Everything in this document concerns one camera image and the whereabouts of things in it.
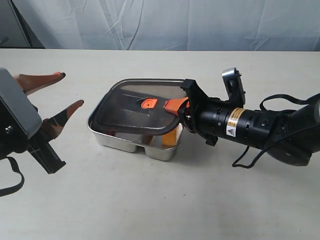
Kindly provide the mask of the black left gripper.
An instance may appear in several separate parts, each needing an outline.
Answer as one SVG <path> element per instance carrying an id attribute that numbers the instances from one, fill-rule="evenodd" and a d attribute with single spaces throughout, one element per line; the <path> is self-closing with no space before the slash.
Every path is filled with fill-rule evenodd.
<path id="1" fill-rule="evenodd" d="M 13 79 L 16 80 L 23 92 L 28 96 L 60 82 L 65 77 L 66 74 L 64 72 L 55 72 L 48 75 L 17 74 L 13 76 Z M 62 133 L 68 120 L 83 104 L 84 100 L 77 100 L 56 115 L 42 120 L 39 130 L 29 140 L 26 151 L 33 156 L 48 174 L 56 173 L 66 164 L 56 154 L 49 142 Z"/>

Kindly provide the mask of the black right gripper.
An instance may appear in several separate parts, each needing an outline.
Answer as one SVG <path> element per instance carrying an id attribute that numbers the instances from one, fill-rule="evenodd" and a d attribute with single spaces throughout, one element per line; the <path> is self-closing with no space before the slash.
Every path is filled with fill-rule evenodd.
<path id="1" fill-rule="evenodd" d="M 184 123 L 193 133 L 214 146 L 218 138 L 262 150 L 275 128 L 277 117 L 261 110 L 243 108 L 243 97 L 233 89 L 229 100 L 207 96 L 193 79 L 183 81 L 181 88 L 187 97 L 165 101 L 166 112 L 179 115 L 185 104 Z"/>

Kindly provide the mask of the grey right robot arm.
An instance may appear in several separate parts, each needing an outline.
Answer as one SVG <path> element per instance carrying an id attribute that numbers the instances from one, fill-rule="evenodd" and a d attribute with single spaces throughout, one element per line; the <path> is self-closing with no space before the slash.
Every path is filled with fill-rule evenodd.
<path id="1" fill-rule="evenodd" d="M 249 165 L 236 159 L 232 166 L 252 168 L 263 154 L 295 167 L 307 166 L 320 150 L 320 96 L 301 100 L 288 94 L 275 94 L 267 100 L 284 99 L 301 105 L 299 110 L 259 110 L 244 108 L 245 91 L 240 79 L 225 80 L 228 100 L 209 97 L 195 80 L 186 79 L 181 88 L 185 98 L 167 100 L 166 112 L 179 117 L 183 125 L 214 146 L 219 138 L 245 145 L 260 152 Z"/>

